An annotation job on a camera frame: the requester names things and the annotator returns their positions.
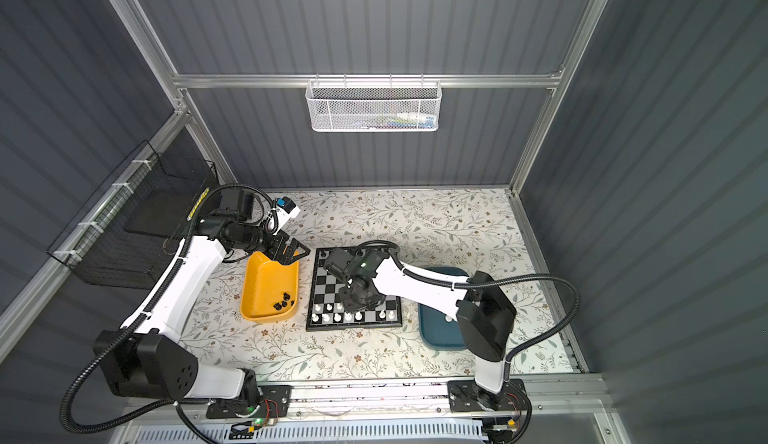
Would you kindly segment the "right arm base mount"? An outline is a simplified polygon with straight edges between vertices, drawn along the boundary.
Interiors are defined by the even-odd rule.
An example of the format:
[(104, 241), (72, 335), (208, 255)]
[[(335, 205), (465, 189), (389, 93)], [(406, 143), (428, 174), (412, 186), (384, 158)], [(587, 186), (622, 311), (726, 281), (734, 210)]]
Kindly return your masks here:
[(520, 379), (504, 382), (498, 393), (491, 393), (469, 380), (451, 380), (446, 387), (450, 410), (454, 413), (520, 413), (531, 408), (524, 383)]

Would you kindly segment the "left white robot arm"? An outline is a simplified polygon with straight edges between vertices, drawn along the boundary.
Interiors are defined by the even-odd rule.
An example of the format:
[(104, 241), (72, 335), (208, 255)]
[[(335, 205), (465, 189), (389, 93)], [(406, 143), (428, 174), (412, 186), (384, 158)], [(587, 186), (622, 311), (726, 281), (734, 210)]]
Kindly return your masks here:
[(249, 186), (205, 190), (147, 298), (119, 330), (103, 332), (94, 345), (111, 392), (132, 398), (239, 400), (258, 405), (261, 393), (253, 371), (203, 364), (179, 341), (204, 285), (228, 254), (261, 253), (283, 266), (308, 255), (308, 248), (283, 229), (299, 213), (291, 198), (272, 198)]

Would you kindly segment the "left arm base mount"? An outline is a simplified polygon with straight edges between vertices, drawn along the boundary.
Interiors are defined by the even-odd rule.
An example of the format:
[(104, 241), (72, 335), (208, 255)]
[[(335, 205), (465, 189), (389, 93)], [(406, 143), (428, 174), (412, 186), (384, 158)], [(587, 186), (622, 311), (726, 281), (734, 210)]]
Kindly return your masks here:
[(208, 419), (279, 419), (287, 416), (293, 388), (259, 385), (255, 398), (217, 399), (208, 405)]

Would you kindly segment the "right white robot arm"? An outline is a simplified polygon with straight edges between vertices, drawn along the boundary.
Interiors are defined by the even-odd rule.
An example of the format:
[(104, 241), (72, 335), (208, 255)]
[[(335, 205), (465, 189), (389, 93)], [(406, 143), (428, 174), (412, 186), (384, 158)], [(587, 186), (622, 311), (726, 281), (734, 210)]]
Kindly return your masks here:
[(334, 248), (323, 263), (341, 286), (348, 313), (370, 310), (388, 296), (414, 301), (458, 324), (466, 349), (475, 356), (474, 381), (498, 395), (505, 384), (505, 356), (517, 311), (491, 276), (451, 276), (402, 263), (396, 248)]

